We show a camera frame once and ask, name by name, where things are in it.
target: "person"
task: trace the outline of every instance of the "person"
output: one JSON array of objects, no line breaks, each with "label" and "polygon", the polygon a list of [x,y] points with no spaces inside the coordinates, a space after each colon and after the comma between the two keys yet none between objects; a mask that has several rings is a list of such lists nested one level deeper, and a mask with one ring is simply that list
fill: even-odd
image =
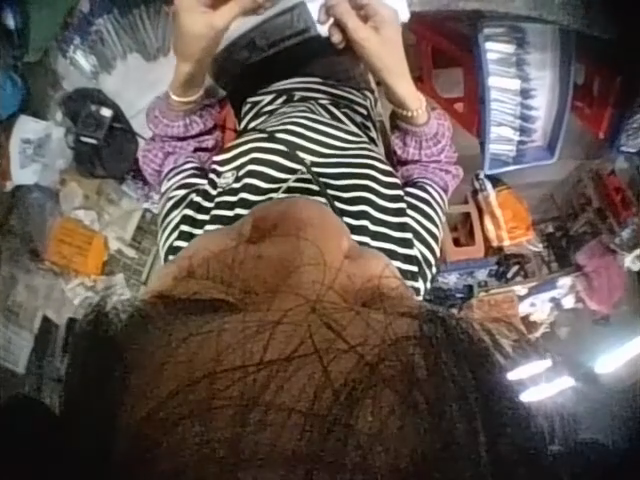
[{"label": "person", "polygon": [[[270,77],[254,92],[262,76],[238,77],[238,138],[223,148],[205,77],[229,25],[265,6],[175,2],[175,73],[140,153],[162,192],[165,264],[73,340],[61,420],[74,471],[540,478],[539,437],[485,337],[422,301],[461,170],[396,14],[327,0],[329,41],[248,66]],[[351,52],[394,108],[391,157]]]}]

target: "dark hair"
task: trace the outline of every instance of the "dark hair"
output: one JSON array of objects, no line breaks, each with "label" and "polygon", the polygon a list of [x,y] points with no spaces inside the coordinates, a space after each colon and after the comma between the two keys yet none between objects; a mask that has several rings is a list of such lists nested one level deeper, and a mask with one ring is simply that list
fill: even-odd
[{"label": "dark hair", "polygon": [[[314,314],[334,328],[333,314]],[[180,358],[202,353],[172,352],[217,342],[220,331],[232,327],[230,315],[235,327],[246,319],[229,305],[201,300],[102,305],[91,312],[74,340],[62,412],[75,458],[84,462],[82,475],[186,480],[545,474],[534,423],[484,337],[464,318],[425,306],[412,319],[420,326],[417,334],[388,337],[369,345],[366,355],[354,353],[359,347],[336,330],[332,335],[344,348],[331,354],[297,357],[292,345],[290,357],[236,371],[215,371],[215,365],[209,372],[193,371],[186,360],[180,378],[164,373],[178,371]],[[247,335],[266,329],[270,336],[286,327],[268,317],[259,325],[246,320]],[[358,319],[367,324],[366,311]],[[245,335],[244,341],[251,339]],[[246,348],[242,342],[231,347]],[[306,376],[310,365],[318,377],[292,389],[290,378]],[[157,385],[162,382],[171,387]],[[295,408],[279,402],[288,395],[300,396]]]}]

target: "bracelet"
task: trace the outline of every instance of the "bracelet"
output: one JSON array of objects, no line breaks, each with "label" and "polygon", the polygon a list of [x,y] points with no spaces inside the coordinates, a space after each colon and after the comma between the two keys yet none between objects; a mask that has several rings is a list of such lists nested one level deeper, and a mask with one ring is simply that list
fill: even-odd
[{"label": "bracelet", "polygon": [[401,117],[405,117],[405,118],[419,117],[420,115],[424,115],[425,113],[427,113],[427,99],[424,98],[424,95],[420,95],[420,98],[422,98],[422,106],[419,108],[414,108],[413,110],[405,110],[403,108],[398,108],[395,105],[391,105],[391,108],[393,108],[393,111],[396,112]]},{"label": "bracelet", "polygon": [[198,93],[196,93],[195,95],[191,95],[190,97],[180,97],[173,93],[171,90],[167,90],[167,93],[169,93],[169,98],[176,103],[193,103],[202,98],[206,89],[206,85],[203,85],[202,88],[198,90]]}]

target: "light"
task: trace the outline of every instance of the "light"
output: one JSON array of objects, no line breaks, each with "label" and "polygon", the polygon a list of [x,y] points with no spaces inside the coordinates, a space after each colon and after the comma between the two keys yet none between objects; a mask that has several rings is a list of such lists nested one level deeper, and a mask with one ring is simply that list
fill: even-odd
[{"label": "light", "polygon": [[507,373],[507,380],[515,382],[517,380],[524,380],[525,378],[533,377],[539,373],[544,372],[548,368],[553,366],[553,361],[550,358],[544,360],[536,360],[535,362],[526,363],[518,368],[514,368]]},{"label": "light", "polygon": [[636,337],[612,352],[602,355],[593,366],[593,371],[600,375],[611,373],[638,354],[640,354],[640,337]]},{"label": "light", "polygon": [[528,388],[520,394],[519,398],[525,403],[539,402],[545,398],[553,397],[563,390],[574,387],[575,385],[575,379],[565,375],[563,377],[556,378],[551,382],[540,383],[535,387]]}]

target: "pink checkered sleeve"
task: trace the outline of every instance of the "pink checkered sleeve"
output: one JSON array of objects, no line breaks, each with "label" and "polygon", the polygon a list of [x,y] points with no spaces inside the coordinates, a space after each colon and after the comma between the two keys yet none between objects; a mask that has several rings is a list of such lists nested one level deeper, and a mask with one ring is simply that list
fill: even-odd
[{"label": "pink checkered sleeve", "polygon": [[458,153],[447,114],[434,109],[424,125],[416,127],[395,119],[393,127],[393,163],[402,184],[426,181],[439,187],[448,198],[463,172],[456,163]]},{"label": "pink checkered sleeve", "polygon": [[138,152],[140,170],[154,189],[160,190],[167,173],[187,161],[210,166],[222,149],[222,132],[216,124],[219,111],[214,100],[190,112],[171,110],[166,95],[154,100],[147,110],[152,135]]}]

